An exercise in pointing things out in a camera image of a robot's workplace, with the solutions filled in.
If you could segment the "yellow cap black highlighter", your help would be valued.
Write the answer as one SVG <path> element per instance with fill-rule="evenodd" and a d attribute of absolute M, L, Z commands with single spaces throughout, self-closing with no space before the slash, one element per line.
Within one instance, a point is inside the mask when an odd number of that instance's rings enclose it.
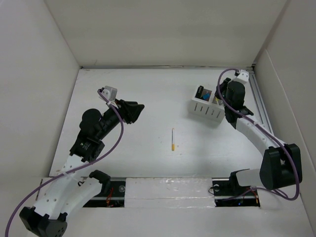
<path fill-rule="evenodd" d="M 196 94 L 195 94 L 195 98 L 200 99 L 201 96 L 202 96 L 203 90 L 204 90 L 204 87 L 200 85 L 200 86 L 197 88 L 197 91 L 196 91 Z"/>

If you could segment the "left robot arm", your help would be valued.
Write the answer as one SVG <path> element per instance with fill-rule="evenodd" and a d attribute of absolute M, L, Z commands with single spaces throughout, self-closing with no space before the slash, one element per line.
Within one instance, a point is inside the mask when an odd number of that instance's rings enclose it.
<path fill-rule="evenodd" d="M 110 191 L 108 174 L 92 164 L 104 148 L 103 139 L 118 124 L 135 123 L 144 109 L 137 102 L 116 100 L 103 114 L 89 109 L 82 115 L 80 131 L 60 174 L 50 181 L 42 198 L 24 207 L 19 217 L 38 237 L 61 237 L 74 216 L 91 198 Z"/>

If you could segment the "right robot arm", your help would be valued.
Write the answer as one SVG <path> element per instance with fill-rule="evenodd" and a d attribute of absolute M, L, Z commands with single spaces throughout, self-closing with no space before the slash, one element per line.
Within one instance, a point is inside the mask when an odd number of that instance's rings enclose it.
<path fill-rule="evenodd" d="M 253 112 L 244 105 L 244 84 L 226 78 L 218 83 L 215 97 L 223 99 L 227 122 L 263 156 L 259 170 L 261 184 L 268 190 L 298 187 L 303 180 L 300 148 L 277 139 L 255 120 Z"/>

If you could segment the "blue cap black highlighter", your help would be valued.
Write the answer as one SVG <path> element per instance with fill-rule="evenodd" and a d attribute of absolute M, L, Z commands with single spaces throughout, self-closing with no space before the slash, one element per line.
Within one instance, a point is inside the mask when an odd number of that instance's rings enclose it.
<path fill-rule="evenodd" d="M 205 101 L 209 101 L 210 96 L 211 96 L 211 93 L 207 92 L 207 93 L 205 93 L 205 94 L 202 96 L 202 98 L 203 98 L 203 100 L 205 100 Z"/>

